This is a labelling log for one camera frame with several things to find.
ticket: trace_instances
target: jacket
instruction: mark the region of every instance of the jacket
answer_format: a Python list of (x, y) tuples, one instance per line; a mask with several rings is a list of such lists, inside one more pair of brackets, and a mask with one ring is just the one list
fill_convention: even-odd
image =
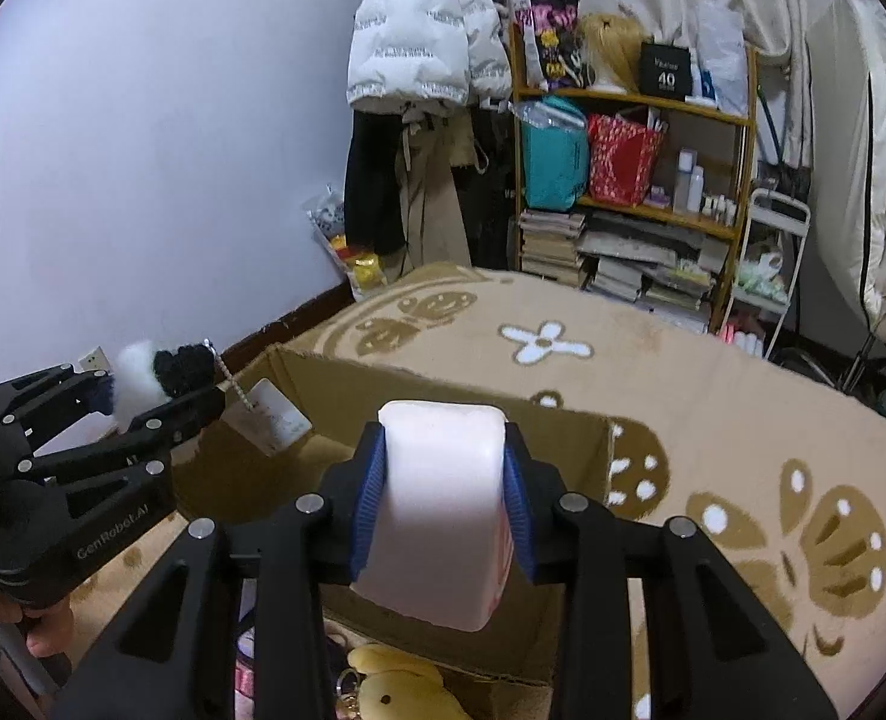
[(347, 100), (358, 111), (447, 116), (511, 90), (492, 0), (363, 0), (350, 48)]

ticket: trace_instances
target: wall socket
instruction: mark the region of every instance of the wall socket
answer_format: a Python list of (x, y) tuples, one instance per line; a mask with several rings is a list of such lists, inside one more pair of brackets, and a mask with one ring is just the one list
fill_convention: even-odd
[(97, 346), (85, 357), (81, 357), (79, 361), (80, 373), (87, 370), (113, 370), (110, 367), (110, 358), (106, 356), (102, 346)]

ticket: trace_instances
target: white cart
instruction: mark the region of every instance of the white cart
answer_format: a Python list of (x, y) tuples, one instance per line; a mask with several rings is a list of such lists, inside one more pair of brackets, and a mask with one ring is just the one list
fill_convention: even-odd
[[(757, 189), (750, 197), (749, 218), (746, 224), (746, 231), (743, 234), (742, 249), (739, 251), (739, 262), (734, 280), (732, 281), (732, 290), (729, 291), (729, 305), (726, 307), (726, 314), (723, 317), (723, 326), (729, 322), (729, 315), (732, 314), (732, 305), (734, 303), (743, 303), (756, 307), (763, 311), (775, 314), (779, 317), (776, 329), (766, 344), (765, 357), (768, 360), (773, 347), (776, 344), (776, 338), (780, 335), (782, 324), (786, 321), (786, 315), (793, 302), (793, 292), (796, 290), (796, 280), (799, 278), (800, 266), (803, 264), (803, 251), (806, 248), (806, 237), (809, 235), (810, 213), (809, 206), (799, 200), (787, 197), (777, 191), (769, 189)], [(748, 290), (744, 290), (739, 286), (739, 271), (746, 259), (746, 248), (749, 245), (750, 229), (753, 224), (762, 224), (772, 229), (780, 230), (784, 235), (792, 235), (799, 239), (798, 254), (796, 262), (793, 264), (793, 275), (786, 289), (786, 303), (779, 300), (766, 298), (764, 295), (756, 295)]]

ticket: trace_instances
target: white plastic bag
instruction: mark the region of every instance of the white plastic bag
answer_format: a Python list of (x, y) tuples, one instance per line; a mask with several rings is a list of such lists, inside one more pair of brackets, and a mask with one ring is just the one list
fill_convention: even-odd
[(716, 101), (723, 113), (746, 116), (749, 75), (743, 15), (734, 0), (703, 0), (696, 11), (699, 34), (696, 50), (703, 70), (710, 73)]

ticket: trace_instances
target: red patterned gift bag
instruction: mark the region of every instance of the red patterned gift bag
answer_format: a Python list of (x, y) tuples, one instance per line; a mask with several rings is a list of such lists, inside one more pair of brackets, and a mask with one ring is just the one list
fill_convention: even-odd
[(638, 205), (646, 197), (664, 128), (621, 117), (593, 114), (590, 136), (590, 194), (617, 205)]

